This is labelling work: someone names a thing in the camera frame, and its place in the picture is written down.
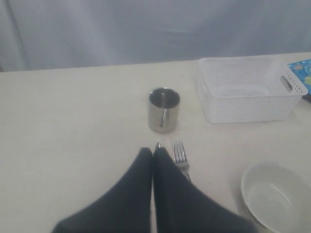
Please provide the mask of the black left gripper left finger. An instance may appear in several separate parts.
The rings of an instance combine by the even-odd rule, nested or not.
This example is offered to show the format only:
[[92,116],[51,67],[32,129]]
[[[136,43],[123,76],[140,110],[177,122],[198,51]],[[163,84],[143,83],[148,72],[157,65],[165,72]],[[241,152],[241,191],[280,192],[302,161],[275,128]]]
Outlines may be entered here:
[[55,233],[149,233],[153,154],[141,148],[121,179],[103,196],[61,220]]

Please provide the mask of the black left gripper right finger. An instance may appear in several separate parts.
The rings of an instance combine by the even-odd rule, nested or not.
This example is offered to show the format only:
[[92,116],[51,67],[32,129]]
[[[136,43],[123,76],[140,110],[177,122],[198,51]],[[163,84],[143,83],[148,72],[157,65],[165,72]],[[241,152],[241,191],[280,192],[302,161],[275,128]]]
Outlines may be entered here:
[[153,187],[159,233],[255,233],[249,220],[222,207],[192,184],[165,148],[154,151]]

